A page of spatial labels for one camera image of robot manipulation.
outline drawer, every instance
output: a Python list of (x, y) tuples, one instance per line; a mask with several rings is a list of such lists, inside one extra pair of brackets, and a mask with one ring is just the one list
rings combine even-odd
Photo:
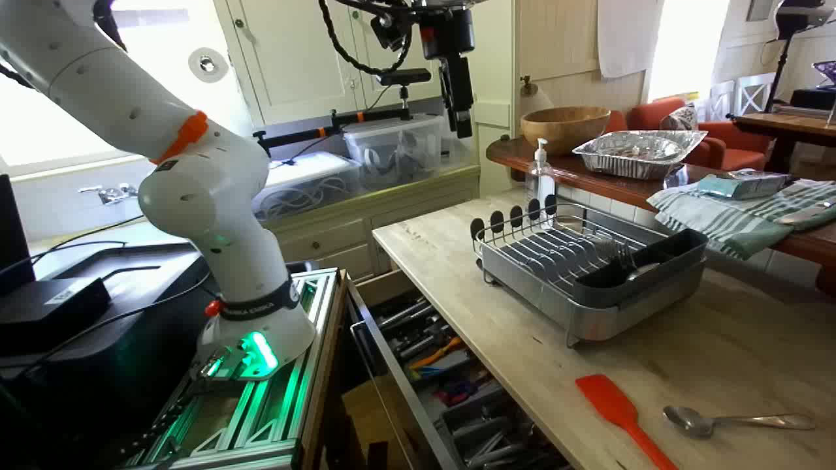
[(277, 239), (288, 261), (303, 261), (365, 244), (369, 231), (362, 217), (357, 217), (325, 224), (297, 224), (293, 231), (281, 228), (277, 231)]
[(369, 309), (350, 287), (350, 322), (410, 469), (567, 469), (414, 291)]

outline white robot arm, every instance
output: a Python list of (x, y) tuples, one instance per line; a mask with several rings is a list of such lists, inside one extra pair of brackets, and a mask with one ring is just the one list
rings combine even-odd
[(258, 143), (140, 70), (96, 32), (92, 0), (0, 0), (0, 57), (106, 143), (157, 166), (137, 190), (144, 214), (194, 240), (222, 294), (204, 360), (238, 359), (226, 364), (238, 378), (267, 378), (306, 354), (312, 328), (293, 300), (278, 244), (251, 214), (268, 172)]

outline plastic bin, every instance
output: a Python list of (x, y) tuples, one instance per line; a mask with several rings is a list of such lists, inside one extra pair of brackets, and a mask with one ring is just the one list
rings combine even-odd
[(362, 189), (387, 189), (430, 175), (440, 168), (443, 119), (414, 115), (413, 121), (379, 121), (350, 126), (348, 155)]

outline cloth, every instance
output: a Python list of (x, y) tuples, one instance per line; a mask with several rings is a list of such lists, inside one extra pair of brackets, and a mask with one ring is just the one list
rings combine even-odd
[(707, 239), (707, 249), (737, 260), (784, 240), (791, 234), (810, 231), (836, 220), (836, 209), (818, 213), (804, 224), (779, 224), (776, 220), (818, 202), (836, 202), (836, 184), (797, 180), (784, 190), (757, 202), (727, 202), (703, 196), (695, 185), (666, 189), (647, 200), (659, 209), (655, 220), (672, 231), (698, 231)]
[(699, 132), (698, 111), (691, 104), (676, 108), (668, 119), (660, 121), (666, 132)]
[(604, 78), (651, 69), (659, 18), (660, 0), (598, 0), (598, 69)]

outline wooden table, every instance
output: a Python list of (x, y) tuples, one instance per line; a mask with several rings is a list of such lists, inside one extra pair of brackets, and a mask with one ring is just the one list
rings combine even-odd
[[(532, 146), (524, 140), (493, 142), (487, 146), (490, 163), (499, 163), (499, 166), (519, 171), (519, 172), (527, 172), (531, 156), (532, 156)], [(598, 196), (606, 196), (606, 200), (614, 200), (622, 205), (632, 205), (640, 209), (653, 209), (647, 205), (647, 200), (655, 190), (660, 190), (659, 180), (655, 184), (653, 180), (627, 180), (627, 177), (587, 172), (582, 168), (580, 156), (562, 156), (562, 160), (549, 160), (549, 163), (550, 163), (550, 168), (571, 175), (571, 177), (562, 177), (562, 185), (591, 190), (591, 193), (598, 193)], [(689, 180), (699, 180), (703, 175), (710, 175), (719, 171), (686, 166), (683, 172)], [(818, 228), (818, 231), (789, 235), (780, 244), (776, 244), (772, 252), (784, 252), (789, 257), (800, 257), (800, 260), (821, 264), (823, 269), (818, 275), (818, 287), (823, 294), (836, 296), (836, 222)]]
[(836, 146), (836, 123), (824, 123), (824, 112), (755, 112), (755, 115), (733, 115), (730, 123), (747, 133), (772, 136), (776, 146), (764, 171), (770, 172), (789, 172), (789, 160), (797, 142), (806, 142), (815, 146)]
[[(473, 217), (527, 202), (524, 190), (456, 205), (374, 231), (379, 247), (439, 309), (571, 465), (646, 470), (651, 462), (601, 420), (574, 378), (606, 373), (635, 403), (640, 424), (683, 470), (836, 469), (836, 314), (810, 294), (704, 269), (683, 303), (601, 346), (563, 347), (562, 329), (474, 269)], [(710, 441), (676, 433), (663, 405), (710, 416), (815, 416), (818, 432), (720, 428)]]

